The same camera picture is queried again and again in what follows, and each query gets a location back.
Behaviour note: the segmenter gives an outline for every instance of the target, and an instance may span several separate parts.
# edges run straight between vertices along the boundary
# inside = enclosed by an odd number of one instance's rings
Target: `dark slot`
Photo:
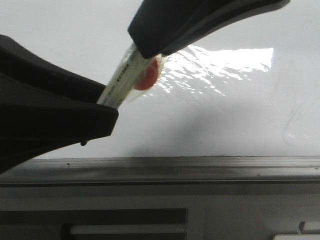
[[[130,233],[76,235],[76,240],[186,240],[185,233]]]
[[[187,210],[117,209],[59,211],[0,211],[0,224],[73,224],[73,225],[132,225],[185,224]]]

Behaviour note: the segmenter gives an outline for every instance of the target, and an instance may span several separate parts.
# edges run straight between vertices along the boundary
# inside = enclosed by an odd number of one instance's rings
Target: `metal ledge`
[[[32,159],[0,184],[318,181],[320,157],[128,157]]]

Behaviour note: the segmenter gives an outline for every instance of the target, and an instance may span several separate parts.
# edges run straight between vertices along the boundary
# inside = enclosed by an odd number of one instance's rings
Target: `white wall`
[[[140,2],[2,0],[0,33],[107,84]],[[112,136],[41,157],[320,155],[319,24],[318,0],[292,0],[220,29],[172,55]]]

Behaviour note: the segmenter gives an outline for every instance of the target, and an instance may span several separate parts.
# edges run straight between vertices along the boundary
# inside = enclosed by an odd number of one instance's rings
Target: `plastic packaging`
[[[160,76],[166,58],[159,54],[145,59],[133,43],[126,51],[97,104],[118,109],[129,93],[141,95],[150,89]]]

